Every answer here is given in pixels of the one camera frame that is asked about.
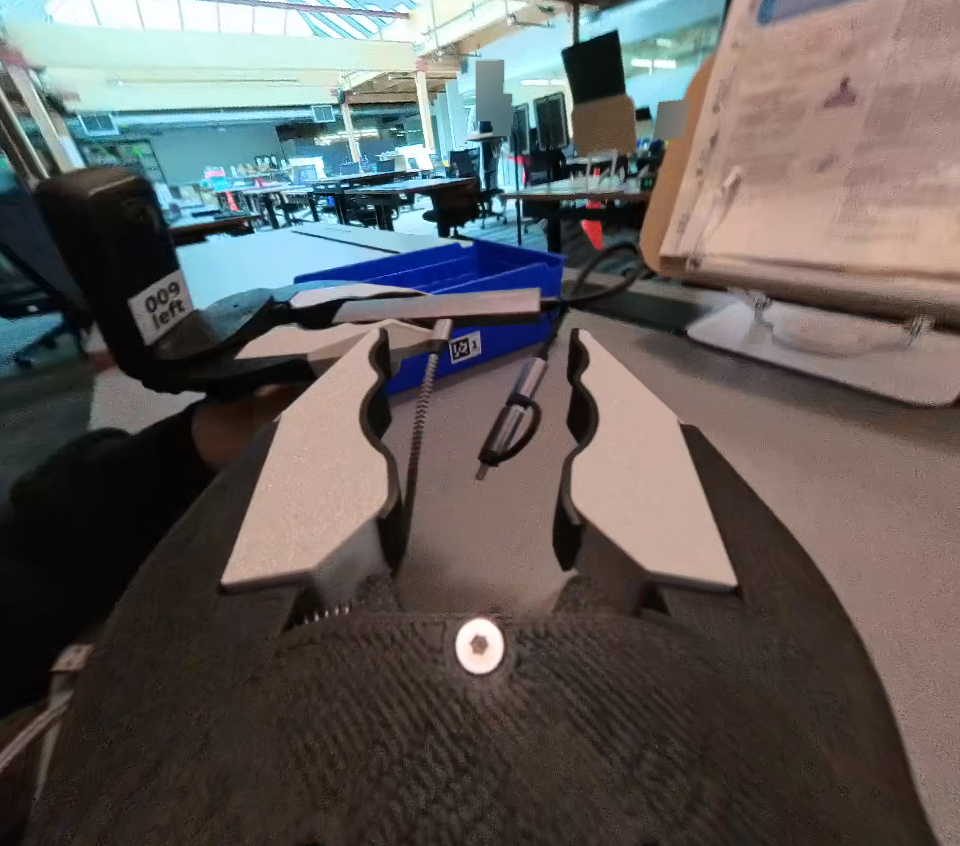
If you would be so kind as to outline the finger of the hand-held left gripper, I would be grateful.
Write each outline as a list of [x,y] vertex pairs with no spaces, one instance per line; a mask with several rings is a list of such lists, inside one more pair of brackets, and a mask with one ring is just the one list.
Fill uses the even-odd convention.
[[386,320],[375,324],[340,324],[326,329],[304,329],[283,325],[260,336],[237,352],[235,359],[301,356],[313,364],[336,362],[366,334],[385,330],[390,348],[390,363],[399,368],[408,358],[428,352],[433,339],[431,328]]
[[368,283],[349,283],[303,289],[289,300],[289,306],[292,310],[289,324],[296,327],[331,327],[335,324],[334,320],[339,309],[345,303],[419,297],[424,294],[420,290],[410,288]]

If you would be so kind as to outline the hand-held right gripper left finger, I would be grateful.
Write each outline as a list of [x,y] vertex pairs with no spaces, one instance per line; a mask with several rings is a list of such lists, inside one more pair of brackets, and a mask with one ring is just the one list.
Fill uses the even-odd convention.
[[409,540],[402,476],[383,437],[392,414],[389,335],[377,328],[278,420],[220,586],[310,590],[321,612],[390,575]]

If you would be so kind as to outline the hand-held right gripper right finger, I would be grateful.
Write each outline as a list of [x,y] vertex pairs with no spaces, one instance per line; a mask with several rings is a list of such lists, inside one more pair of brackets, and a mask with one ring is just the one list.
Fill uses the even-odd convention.
[[570,332],[554,555],[629,610],[653,588],[728,595],[735,566],[685,427],[584,328]]

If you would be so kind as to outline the dark grey USB adapter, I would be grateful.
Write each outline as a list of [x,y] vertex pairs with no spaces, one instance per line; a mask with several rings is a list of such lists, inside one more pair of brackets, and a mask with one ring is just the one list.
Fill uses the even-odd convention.
[[494,290],[452,295],[404,295],[345,301],[333,324],[374,324],[387,320],[454,325],[527,324],[543,311],[539,289]]

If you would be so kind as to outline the blue bin with white label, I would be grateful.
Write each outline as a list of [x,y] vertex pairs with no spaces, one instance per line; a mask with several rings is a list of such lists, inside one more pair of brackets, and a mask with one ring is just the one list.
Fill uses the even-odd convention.
[[[366,283],[414,289],[432,295],[540,289],[557,299],[561,292],[564,258],[515,245],[473,241],[449,242],[421,251],[385,255],[294,278],[294,284],[317,288],[322,282]],[[459,375],[523,348],[540,344],[549,334],[550,319],[536,324],[456,327],[450,347],[439,361],[438,378]]]

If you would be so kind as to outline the person's left forearm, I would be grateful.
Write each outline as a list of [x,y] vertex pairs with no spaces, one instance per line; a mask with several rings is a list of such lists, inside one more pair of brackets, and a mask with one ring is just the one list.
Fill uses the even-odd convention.
[[105,621],[212,481],[195,410],[136,434],[85,434],[11,487],[1,523],[3,717],[40,699],[61,651]]

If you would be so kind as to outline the background wooden desk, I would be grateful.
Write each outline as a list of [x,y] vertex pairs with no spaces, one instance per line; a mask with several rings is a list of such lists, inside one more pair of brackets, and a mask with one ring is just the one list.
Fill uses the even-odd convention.
[[519,190],[505,190],[499,196],[504,201],[563,204],[594,202],[598,204],[646,204],[654,188],[644,180],[610,181],[602,178],[574,178],[559,180]]

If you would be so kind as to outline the person's left hand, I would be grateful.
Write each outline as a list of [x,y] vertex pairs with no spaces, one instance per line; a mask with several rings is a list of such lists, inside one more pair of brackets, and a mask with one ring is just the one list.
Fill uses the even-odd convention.
[[307,388],[307,383],[270,384],[234,399],[204,399],[191,419],[199,458],[213,471],[229,466]]

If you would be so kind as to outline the wooden document stand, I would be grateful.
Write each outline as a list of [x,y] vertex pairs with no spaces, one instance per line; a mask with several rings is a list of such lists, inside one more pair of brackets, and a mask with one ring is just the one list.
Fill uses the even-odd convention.
[[626,93],[574,105],[573,143],[588,178],[616,173],[637,153],[636,109]]
[[924,407],[957,403],[959,181],[956,307],[877,304],[871,302],[871,296],[829,295],[822,289],[770,292],[740,283],[690,278],[664,268],[662,244],[690,158],[692,133],[716,50],[688,88],[685,131],[668,144],[641,235],[643,257],[654,271],[688,284],[727,290],[737,299],[693,324],[687,335],[708,347],[876,396]]

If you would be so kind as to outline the black hanging panel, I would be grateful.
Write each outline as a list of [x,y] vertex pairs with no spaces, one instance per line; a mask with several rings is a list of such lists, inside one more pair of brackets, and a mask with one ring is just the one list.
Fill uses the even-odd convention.
[[626,94],[617,30],[570,45],[561,59],[575,108]]

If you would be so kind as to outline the printed instruction sheet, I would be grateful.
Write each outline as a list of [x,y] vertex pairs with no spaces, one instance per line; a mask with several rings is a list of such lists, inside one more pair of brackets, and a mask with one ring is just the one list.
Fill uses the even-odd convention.
[[958,306],[959,0],[732,0],[661,258]]

